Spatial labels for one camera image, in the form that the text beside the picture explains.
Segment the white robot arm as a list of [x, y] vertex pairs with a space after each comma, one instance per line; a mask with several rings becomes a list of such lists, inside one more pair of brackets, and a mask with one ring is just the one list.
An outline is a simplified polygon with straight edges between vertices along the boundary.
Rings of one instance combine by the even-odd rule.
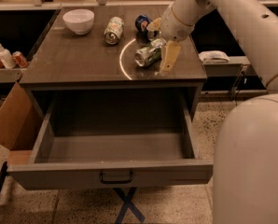
[[215, 143], [213, 224], [278, 224], [278, 16], [258, 0], [174, 0], [149, 25], [166, 40], [170, 71], [181, 41], [216, 10], [250, 62], [265, 94], [233, 108]]

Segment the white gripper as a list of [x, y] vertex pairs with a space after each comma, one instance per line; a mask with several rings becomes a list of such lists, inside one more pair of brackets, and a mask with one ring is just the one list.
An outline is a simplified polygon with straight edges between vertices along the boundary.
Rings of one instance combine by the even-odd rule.
[[151, 32], [160, 31], [161, 37], [166, 41], [169, 40], [161, 47], [160, 62], [160, 73], [162, 75], [168, 74], [174, 68], [181, 51], [181, 46], [178, 42], [186, 40], [193, 31], [194, 26], [186, 25], [177, 19], [173, 12], [173, 6], [168, 6], [161, 18], [153, 20], [146, 29]]

